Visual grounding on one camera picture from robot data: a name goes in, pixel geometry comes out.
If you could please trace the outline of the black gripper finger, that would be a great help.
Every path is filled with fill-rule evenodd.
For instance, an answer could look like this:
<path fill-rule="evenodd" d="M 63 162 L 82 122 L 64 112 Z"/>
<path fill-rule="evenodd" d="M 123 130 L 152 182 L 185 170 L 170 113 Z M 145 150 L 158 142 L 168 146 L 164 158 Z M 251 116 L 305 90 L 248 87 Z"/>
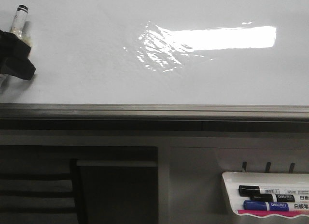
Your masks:
<path fill-rule="evenodd" d="M 28 60 L 31 47 L 13 33 L 0 31 L 0 60 L 7 57 Z"/>
<path fill-rule="evenodd" d="M 36 68 L 28 60 L 20 60 L 14 57 L 5 57 L 0 62 L 0 73 L 8 74 L 23 80 L 31 80 Z"/>

